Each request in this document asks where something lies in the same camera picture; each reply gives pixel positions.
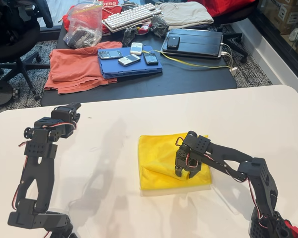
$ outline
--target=red object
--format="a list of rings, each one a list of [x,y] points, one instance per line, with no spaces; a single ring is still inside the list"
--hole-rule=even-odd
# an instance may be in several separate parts
[[[117,5],[119,5],[118,0],[104,0],[103,6],[106,6],[106,8],[103,8],[103,13],[102,13],[103,19],[108,18],[108,16],[110,16],[112,14],[120,13],[122,11],[122,7],[117,6]],[[64,27],[67,31],[69,31],[69,26],[70,26],[70,21],[68,20],[68,16],[69,16],[68,12],[62,17]],[[105,25],[103,25],[103,33],[107,33],[107,32],[109,32],[109,30],[107,29],[107,27]]]
[[[298,238],[298,228],[293,227],[289,221],[285,220],[286,226],[292,231],[294,238]]]
[[[138,34],[145,34],[149,31],[149,28],[152,26],[151,23],[144,24],[141,26],[141,28],[138,30]]]
[[[256,0],[188,0],[197,1],[206,7],[208,13],[213,16],[220,16],[228,12],[239,10],[242,7],[255,2]]]
[[[69,31],[69,26],[70,26],[70,21],[68,20],[68,16],[69,16],[69,11],[75,7],[74,5],[71,6],[68,10],[68,12],[62,17],[63,23],[64,23],[64,27],[67,31]]]

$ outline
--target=tablet case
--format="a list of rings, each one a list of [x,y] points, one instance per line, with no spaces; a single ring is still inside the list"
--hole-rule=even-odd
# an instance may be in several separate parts
[[[151,51],[154,53],[153,48],[151,46],[143,46],[144,51]],[[123,56],[130,55],[130,47],[126,48],[112,48],[112,49],[101,49],[99,51],[121,51]],[[159,73],[162,72],[162,65],[160,62],[158,65],[147,65],[145,61],[144,54],[139,56],[141,60],[137,63],[134,63],[129,66],[122,66],[118,63],[118,59],[99,59],[99,65],[103,77],[105,79],[109,78],[117,78],[117,77],[126,77],[131,75],[140,75],[140,74],[148,74],[148,73]]]
[[[179,36],[180,44],[178,49],[168,49],[169,37]],[[171,29],[168,32],[161,51],[165,54],[220,58],[222,52],[222,32],[192,30],[192,29]]]

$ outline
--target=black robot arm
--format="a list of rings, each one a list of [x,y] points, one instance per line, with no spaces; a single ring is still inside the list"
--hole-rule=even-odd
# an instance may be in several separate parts
[[[213,167],[238,182],[247,181],[254,189],[255,208],[252,214],[250,236],[252,238],[294,238],[285,220],[275,211],[278,191],[275,181],[262,158],[253,158],[235,149],[211,143],[203,136],[188,132],[176,152],[175,173],[189,171],[192,178],[201,170],[202,163]],[[239,167],[232,169],[225,161],[236,161]]]
[[[48,211],[54,185],[54,159],[59,138],[68,138],[77,127],[80,114],[76,113],[80,103],[60,106],[51,112],[50,118],[42,118],[33,128],[26,128],[24,163],[20,183],[15,192],[8,220],[10,226],[35,229],[44,228],[52,232],[51,238],[75,238],[73,226],[66,214]],[[28,188],[36,180],[38,197],[26,198]]]

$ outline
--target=orange cloth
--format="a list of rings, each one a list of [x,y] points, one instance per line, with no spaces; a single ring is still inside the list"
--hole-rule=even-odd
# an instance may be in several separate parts
[[[50,53],[51,70],[44,90],[57,89],[58,94],[75,93],[117,83],[117,78],[103,78],[97,53],[99,49],[121,47],[121,42],[107,41],[82,49],[53,50]]]

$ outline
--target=red clamp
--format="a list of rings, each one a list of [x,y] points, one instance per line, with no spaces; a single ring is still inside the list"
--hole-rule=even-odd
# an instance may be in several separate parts
[[[286,226],[292,231],[294,238],[298,238],[298,228],[293,227],[290,221],[285,220]]]

